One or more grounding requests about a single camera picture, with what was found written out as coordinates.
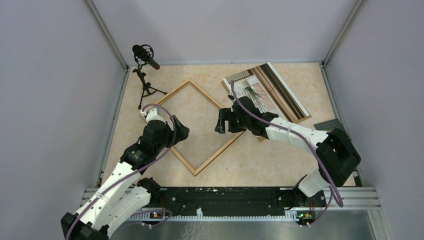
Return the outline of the wooden picture frame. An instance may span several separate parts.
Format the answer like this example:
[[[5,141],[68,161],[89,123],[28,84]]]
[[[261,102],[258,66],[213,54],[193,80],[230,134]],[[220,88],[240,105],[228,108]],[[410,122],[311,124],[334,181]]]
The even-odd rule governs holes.
[[[215,132],[223,105],[192,80],[186,80],[155,104],[176,115],[189,129],[187,139],[172,146],[171,151],[193,176],[207,168],[243,134]]]

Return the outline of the brown cardboard backing board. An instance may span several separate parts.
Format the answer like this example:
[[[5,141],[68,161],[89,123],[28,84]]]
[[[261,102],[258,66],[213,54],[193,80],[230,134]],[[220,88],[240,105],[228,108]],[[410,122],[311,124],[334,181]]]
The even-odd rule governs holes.
[[[293,133],[292,125],[311,117],[291,89],[283,81],[282,88],[271,81],[241,78],[231,81],[223,79],[222,86],[228,93],[232,105],[220,108],[215,131],[219,134],[250,131],[254,136],[273,139],[268,128],[270,123],[284,127],[280,139],[294,143],[301,139]]]

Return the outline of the printed photo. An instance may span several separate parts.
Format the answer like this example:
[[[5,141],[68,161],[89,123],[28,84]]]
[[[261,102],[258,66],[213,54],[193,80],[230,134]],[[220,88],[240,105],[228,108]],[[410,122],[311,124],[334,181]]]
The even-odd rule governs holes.
[[[295,124],[311,117],[270,62],[223,78],[221,84],[230,95],[231,83],[238,98],[249,97],[261,112],[272,112]]]

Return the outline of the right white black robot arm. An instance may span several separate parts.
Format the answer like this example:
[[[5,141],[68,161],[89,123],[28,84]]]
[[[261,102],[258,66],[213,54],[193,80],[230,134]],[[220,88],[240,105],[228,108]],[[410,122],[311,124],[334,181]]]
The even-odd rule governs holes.
[[[321,190],[342,187],[361,162],[344,130],[315,130],[276,113],[260,112],[247,96],[235,99],[231,107],[219,109],[215,131],[219,134],[250,131],[254,136],[285,142],[310,152],[318,167],[301,179],[293,192],[293,200],[299,206],[307,206]]]

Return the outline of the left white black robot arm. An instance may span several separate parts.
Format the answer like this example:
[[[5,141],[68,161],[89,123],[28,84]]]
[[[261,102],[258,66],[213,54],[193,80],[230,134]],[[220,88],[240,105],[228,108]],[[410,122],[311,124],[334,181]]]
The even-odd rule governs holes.
[[[114,171],[97,192],[60,223],[67,240],[107,240],[138,209],[160,202],[161,186],[140,177],[169,149],[189,136],[189,128],[176,116],[172,127],[160,116],[150,117],[138,140],[126,148]]]

